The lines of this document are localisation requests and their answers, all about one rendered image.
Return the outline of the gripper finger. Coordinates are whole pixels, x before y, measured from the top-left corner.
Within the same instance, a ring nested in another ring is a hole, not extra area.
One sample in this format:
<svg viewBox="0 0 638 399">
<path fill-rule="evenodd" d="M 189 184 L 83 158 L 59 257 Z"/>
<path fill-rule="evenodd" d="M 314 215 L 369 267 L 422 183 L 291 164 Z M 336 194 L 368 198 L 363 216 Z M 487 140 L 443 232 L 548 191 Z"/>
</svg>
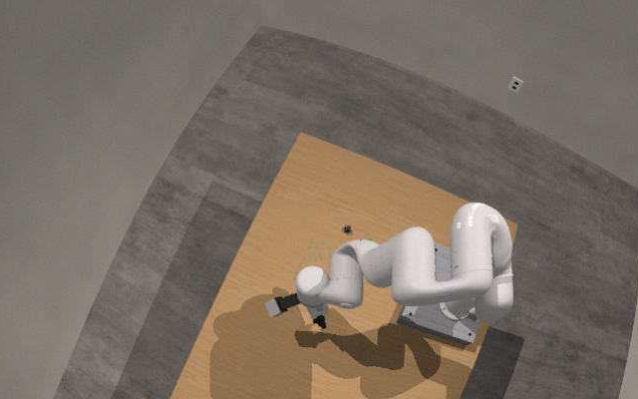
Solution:
<svg viewBox="0 0 638 399">
<path fill-rule="evenodd" d="M 326 322 L 324 322 L 324 320 L 325 320 L 325 317 L 322 316 L 322 315 L 319 315 L 319 316 L 317 316 L 316 319 L 313 319 L 313 323 L 317 323 L 318 326 L 320 326 L 322 329 L 324 329 L 324 328 L 327 328 L 326 324 L 325 324 Z"/>
</svg>

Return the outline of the tan mat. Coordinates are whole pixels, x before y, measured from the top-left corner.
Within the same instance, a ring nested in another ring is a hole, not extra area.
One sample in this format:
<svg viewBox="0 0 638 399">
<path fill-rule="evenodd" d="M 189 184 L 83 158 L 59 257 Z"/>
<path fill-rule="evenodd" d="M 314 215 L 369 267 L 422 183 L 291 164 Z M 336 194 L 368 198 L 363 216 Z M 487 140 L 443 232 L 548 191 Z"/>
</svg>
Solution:
<svg viewBox="0 0 638 399">
<path fill-rule="evenodd" d="M 306 266 L 321 267 L 328 273 L 330 278 L 331 256 L 337 248 L 333 244 L 314 237 L 294 279 L 296 279 L 300 270 Z"/>
</svg>

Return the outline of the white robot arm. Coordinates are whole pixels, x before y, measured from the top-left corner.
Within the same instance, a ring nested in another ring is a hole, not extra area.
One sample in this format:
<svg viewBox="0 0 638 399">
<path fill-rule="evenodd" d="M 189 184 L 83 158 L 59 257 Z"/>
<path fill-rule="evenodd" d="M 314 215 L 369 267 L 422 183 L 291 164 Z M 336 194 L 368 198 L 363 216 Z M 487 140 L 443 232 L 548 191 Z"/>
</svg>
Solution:
<svg viewBox="0 0 638 399">
<path fill-rule="evenodd" d="M 270 317 L 300 302 L 318 312 L 323 303 L 353 309 L 363 302 L 365 276 L 376 287 L 392 286 L 396 303 L 438 303 L 451 320 L 470 314 L 484 322 L 505 317 L 513 304 L 512 245 L 502 215 L 479 202 L 461 206 L 452 221 L 450 245 L 451 280 L 437 282 L 435 243 L 422 227 L 408 228 L 380 247 L 366 239 L 348 241 L 331 256 L 330 278 L 321 267 L 307 266 L 297 274 L 296 293 L 264 304 Z"/>
</svg>

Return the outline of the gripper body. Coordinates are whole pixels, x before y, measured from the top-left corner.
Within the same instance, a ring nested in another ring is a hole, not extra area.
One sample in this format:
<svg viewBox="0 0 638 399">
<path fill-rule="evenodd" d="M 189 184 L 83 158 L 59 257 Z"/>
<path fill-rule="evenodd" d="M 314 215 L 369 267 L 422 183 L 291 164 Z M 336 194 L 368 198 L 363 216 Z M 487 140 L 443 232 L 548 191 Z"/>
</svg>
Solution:
<svg viewBox="0 0 638 399">
<path fill-rule="evenodd" d="M 310 314 L 310 316 L 311 316 L 311 318 L 312 318 L 312 319 L 316 319 L 316 318 L 317 318 L 317 316 L 319 316 L 319 315 L 323 315 L 323 316 L 325 316 L 325 315 L 327 315 L 327 314 L 328 314 L 328 305 L 327 305 L 326 303 L 324 303 L 322 306 L 323 306 L 323 307 L 322 307 L 322 308 L 323 308 L 323 310 L 322 310 L 322 311 L 319 311 L 319 312 L 318 312 L 318 310 L 316 310 L 316 308 L 311 308 L 311 307 L 307 307 L 307 306 L 306 306 L 306 308 L 307 308 L 307 310 L 308 310 L 308 312 L 309 312 L 309 314 Z M 311 315 L 311 314 L 312 314 L 312 315 Z"/>
</svg>

